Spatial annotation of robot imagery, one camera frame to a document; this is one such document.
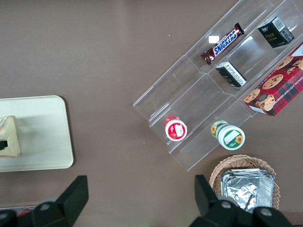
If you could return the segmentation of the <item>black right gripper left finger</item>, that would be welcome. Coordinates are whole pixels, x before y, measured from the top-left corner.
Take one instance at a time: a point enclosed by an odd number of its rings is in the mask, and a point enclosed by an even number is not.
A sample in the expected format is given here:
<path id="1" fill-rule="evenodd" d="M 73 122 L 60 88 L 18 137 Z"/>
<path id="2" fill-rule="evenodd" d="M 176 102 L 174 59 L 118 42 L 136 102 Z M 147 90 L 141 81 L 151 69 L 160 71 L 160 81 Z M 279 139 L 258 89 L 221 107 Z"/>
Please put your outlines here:
<path id="1" fill-rule="evenodd" d="M 35 227 L 72 227 L 89 199 L 88 179 L 79 175 L 56 199 L 39 204 L 31 214 Z"/>

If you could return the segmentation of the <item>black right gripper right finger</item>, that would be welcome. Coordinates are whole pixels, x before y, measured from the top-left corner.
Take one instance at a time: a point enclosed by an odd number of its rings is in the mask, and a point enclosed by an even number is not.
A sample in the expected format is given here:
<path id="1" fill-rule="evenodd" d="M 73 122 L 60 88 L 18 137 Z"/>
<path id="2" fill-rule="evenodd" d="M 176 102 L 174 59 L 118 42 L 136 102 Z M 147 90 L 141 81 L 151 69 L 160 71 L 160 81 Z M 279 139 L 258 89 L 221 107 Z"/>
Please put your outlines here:
<path id="1" fill-rule="evenodd" d="M 200 212 L 192 227 L 235 227 L 238 212 L 234 203 L 220 200 L 204 175 L 195 176 L 195 200 Z"/>

